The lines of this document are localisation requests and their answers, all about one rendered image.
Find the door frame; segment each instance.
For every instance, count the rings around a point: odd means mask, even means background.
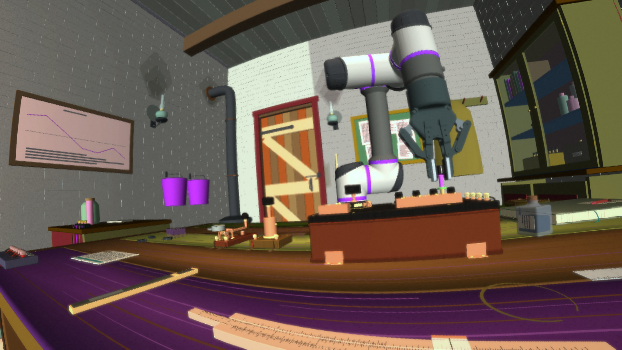
[[[315,132],[315,152],[317,154],[318,172],[320,172],[321,174],[321,177],[319,179],[320,181],[318,181],[320,184],[320,204],[326,204],[326,181],[324,181],[323,179],[326,176],[326,173],[324,172],[324,155],[322,153],[322,131],[320,130],[320,114],[317,106],[318,101],[319,96],[313,96],[260,109],[253,112],[253,119],[255,121],[255,162],[257,168],[257,192],[259,193],[259,222],[263,222],[263,218],[265,216],[264,206],[261,202],[261,199],[263,198],[265,193],[265,188],[263,183],[263,142],[261,141],[261,121],[259,120],[259,117],[267,113],[277,112],[281,109],[290,109],[296,106],[302,106],[311,103],[311,109],[313,111],[313,131]]]

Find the black pipe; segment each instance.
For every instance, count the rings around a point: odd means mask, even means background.
[[[238,187],[238,155],[235,133],[235,92],[229,86],[219,86],[207,90],[207,96],[216,98],[225,96],[227,125],[227,185],[229,194],[229,216],[220,219],[221,223],[244,222],[252,218],[244,213],[240,215],[240,192]]]

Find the cabinet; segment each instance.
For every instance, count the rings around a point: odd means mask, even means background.
[[[622,46],[607,39],[622,34],[618,11],[602,0],[554,0],[490,74],[513,179],[622,165]]]

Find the copper cylinder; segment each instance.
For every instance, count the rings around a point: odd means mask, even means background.
[[[274,216],[263,218],[263,235],[267,237],[276,235],[276,218]]]

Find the wooden stick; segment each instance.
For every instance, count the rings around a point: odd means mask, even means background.
[[[135,295],[135,294],[138,294],[138,293],[150,290],[150,289],[154,289],[156,287],[160,287],[171,282],[175,282],[182,278],[196,275],[198,272],[199,272],[198,269],[192,267],[192,268],[189,268],[188,270],[173,273],[168,276],[158,277],[147,282],[135,284],[133,286],[119,289],[114,292],[106,293],[100,296],[93,297],[91,299],[73,303],[69,305],[69,312],[72,315],[77,315],[81,312],[96,308],[98,306],[110,304],[114,301],[127,298],[129,296],[132,296],[132,295]]]

